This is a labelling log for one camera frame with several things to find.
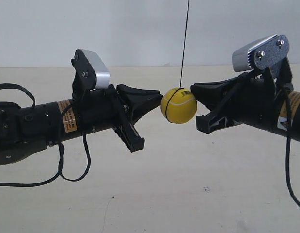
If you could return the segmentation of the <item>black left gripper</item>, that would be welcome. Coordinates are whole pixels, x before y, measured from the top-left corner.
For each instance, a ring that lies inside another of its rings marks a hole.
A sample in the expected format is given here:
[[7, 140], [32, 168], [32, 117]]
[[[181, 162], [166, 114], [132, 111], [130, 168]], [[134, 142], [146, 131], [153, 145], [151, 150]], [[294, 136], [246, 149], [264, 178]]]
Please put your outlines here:
[[159, 90], [109, 85], [105, 90], [87, 91], [77, 103], [77, 110], [85, 130], [99, 132], [113, 129], [130, 152], [137, 152], [144, 149], [145, 139], [134, 125], [159, 107], [162, 97]]

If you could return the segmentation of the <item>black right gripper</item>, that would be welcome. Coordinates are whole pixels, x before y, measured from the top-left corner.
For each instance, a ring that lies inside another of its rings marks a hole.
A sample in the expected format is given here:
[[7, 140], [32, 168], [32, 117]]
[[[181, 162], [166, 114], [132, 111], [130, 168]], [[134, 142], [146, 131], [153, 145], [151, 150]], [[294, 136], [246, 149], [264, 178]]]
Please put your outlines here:
[[190, 86], [196, 100], [210, 112], [196, 116], [197, 130], [210, 134], [240, 124], [270, 133], [285, 134], [277, 120], [284, 103], [282, 89], [289, 91], [289, 82], [278, 79], [269, 86], [267, 79], [248, 73], [224, 81], [201, 82]]

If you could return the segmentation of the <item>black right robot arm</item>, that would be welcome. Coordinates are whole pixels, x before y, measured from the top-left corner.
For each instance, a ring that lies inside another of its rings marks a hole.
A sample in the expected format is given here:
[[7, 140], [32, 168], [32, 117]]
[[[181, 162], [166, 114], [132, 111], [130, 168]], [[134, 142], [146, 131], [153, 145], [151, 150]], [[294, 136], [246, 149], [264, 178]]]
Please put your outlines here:
[[285, 84], [268, 86], [264, 78], [250, 73], [217, 82], [195, 83], [190, 87], [196, 100], [209, 113], [196, 116], [196, 129], [205, 134], [241, 124], [300, 142], [300, 92]]

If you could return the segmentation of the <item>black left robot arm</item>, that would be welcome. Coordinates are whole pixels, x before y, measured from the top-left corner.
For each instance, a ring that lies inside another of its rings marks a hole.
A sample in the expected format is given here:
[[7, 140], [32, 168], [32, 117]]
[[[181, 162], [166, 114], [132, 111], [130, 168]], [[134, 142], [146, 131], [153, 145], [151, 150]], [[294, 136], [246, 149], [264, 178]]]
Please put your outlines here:
[[130, 152], [142, 150], [145, 140], [134, 126], [159, 107], [161, 99], [158, 90], [120, 84], [27, 108], [0, 101], [0, 165], [19, 162], [60, 141], [107, 129], [113, 129]]

